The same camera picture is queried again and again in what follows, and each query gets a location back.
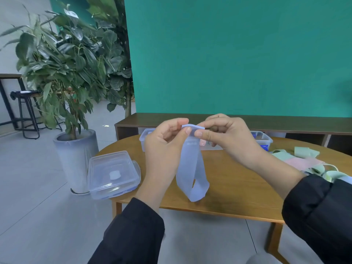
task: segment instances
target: black jacket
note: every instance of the black jacket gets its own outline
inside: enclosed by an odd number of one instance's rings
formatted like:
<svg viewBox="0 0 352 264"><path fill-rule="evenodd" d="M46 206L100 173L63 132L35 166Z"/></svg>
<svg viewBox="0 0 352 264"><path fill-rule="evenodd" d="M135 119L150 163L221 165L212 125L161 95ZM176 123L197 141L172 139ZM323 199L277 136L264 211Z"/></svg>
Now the black jacket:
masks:
<svg viewBox="0 0 352 264"><path fill-rule="evenodd" d="M352 184L305 177L286 197L282 216L325 264L352 263ZM133 198L88 264L157 263L164 231L163 219Z"/></svg>

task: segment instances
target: person's knee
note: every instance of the person's knee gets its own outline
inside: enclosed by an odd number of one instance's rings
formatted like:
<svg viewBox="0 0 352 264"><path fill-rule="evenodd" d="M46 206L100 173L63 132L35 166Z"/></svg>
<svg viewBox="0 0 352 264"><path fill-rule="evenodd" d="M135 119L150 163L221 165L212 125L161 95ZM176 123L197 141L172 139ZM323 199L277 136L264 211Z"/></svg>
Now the person's knee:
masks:
<svg viewBox="0 0 352 264"><path fill-rule="evenodd" d="M269 253L258 253L251 256L246 264L282 264Z"/></svg>

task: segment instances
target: person's right hand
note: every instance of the person's right hand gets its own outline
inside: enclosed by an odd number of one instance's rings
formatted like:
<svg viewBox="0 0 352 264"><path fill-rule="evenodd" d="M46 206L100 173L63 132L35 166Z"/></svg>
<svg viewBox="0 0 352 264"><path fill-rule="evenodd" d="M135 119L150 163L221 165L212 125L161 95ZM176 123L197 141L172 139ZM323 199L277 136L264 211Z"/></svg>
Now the person's right hand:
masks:
<svg viewBox="0 0 352 264"><path fill-rule="evenodd" d="M234 160L249 169L253 169L258 158L265 153L241 118L217 114L198 125L210 130L196 130L196 137L212 142L213 146L220 145Z"/></svg>

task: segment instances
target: oval wooden table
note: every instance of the oval wooden table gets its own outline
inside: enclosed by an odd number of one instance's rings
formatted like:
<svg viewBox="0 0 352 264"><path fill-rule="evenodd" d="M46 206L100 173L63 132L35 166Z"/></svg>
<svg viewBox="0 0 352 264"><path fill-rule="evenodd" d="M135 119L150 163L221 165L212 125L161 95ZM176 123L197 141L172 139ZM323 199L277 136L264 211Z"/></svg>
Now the oval wooden table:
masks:
<svg viewBox="0 0 352 264"><path fill-rule="evenodd" d="M142 152L139 135L131 136L105 147L98 155L127 151L132 160L140 166L142 182L145 176L145 155ZM286 138L273 138L270 150L285 149L293 154L295 146L310 147L320 151L319 160L337 166L352 175L352 157L326 147ZM237 162L223 150L201 151L205 172L210 187L205 197L190 202L173 180L161 202L161 208L192 211L226 217L272 222L266 250L282 263L288 263L278 252L284 220L281 216L283 200L261 177ZM113 217L121 213L122 203L129 203L137 190L114 197Z"/></svg>

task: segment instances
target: white label on lid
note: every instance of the white label on lid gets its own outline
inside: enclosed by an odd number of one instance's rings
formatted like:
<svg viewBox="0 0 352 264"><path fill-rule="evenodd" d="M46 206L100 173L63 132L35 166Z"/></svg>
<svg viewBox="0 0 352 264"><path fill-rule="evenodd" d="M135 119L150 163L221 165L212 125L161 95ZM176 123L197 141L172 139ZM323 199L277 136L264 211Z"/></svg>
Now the white label on lid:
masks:
<svg viewBox="0 0 352 264"><path fill-rule="evenodd" d="M109 175L110 175L111 180L118 179L121 177L120 171L118 171L118 170L114 170L114 171L110 172Z"/></svg>

